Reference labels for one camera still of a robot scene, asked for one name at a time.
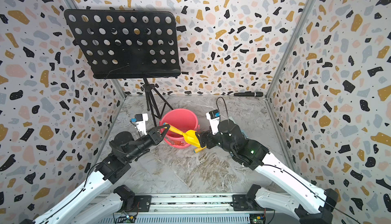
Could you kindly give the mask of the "teal rake yellow handle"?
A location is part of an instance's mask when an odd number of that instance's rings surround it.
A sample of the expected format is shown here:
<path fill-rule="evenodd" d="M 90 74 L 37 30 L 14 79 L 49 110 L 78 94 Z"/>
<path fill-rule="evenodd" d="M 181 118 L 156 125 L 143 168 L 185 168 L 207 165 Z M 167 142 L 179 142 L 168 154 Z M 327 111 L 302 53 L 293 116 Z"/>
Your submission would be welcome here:
<path fill-rule="evenodd" d="M 199 148 L 195 148 L 193 151 L 194 151 L 194 153 L 199 153 L 204 149 L 206 149 L 206 147 L 199 147 Z"/>

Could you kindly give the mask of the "yellow toy shovel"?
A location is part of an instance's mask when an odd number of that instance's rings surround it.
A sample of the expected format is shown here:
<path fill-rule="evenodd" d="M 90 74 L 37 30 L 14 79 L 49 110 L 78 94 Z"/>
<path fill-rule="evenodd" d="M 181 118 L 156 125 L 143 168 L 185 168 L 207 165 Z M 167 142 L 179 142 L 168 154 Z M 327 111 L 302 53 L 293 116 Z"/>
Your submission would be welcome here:
<path fill-rule="evenodd" d="M 195 135 L 196 131 L 195 130 L 188 130 L 186 132 L 183 132 L 172 125 L 170 125 L 170 126 L 171 126 L 170 131 L 183 136 L 186 143 L 193 145 L 195 147 L 199 147 L 200 142 L 196 138 L 196 135 Z"/>

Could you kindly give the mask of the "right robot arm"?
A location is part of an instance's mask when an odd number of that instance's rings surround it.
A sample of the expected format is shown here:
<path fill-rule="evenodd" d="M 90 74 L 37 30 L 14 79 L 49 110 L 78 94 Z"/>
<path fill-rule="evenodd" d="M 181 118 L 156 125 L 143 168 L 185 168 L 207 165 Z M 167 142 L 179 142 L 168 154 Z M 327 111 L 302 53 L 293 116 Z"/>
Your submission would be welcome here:
<path fill-rule="evenodd" d="M 246 194 L 251 206 L 273 209 L 297 219 L 301 224 L 330 224 L 338 194 L 309 183 L 285 166 L 261 143 L 247 138 L 232 120 L 224 120 L 209 131 L 196 132 L 200 146 L 220 147 L 241 166 L 276 183 L 285 193 L 273 192 L 256 184 Z"/>

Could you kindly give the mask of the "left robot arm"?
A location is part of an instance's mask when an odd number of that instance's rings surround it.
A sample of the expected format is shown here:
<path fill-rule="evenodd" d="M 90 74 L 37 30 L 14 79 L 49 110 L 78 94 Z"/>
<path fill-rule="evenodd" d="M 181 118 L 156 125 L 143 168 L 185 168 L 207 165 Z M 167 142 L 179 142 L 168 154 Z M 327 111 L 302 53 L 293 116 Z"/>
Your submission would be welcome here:
<path fill-rule="evenodd" d="M 130 170 L 130 164 L 164 140 L 170 125 L 153 127 L 145 135 L 134 139 L 128 131 L 117 134 L 109 142 L 111 153 L 89 170 L 85 181 L 56 206 L 34 220 L 25 219 L 22 224 L 68 224 L 95 197 L 114 185 Z"/>

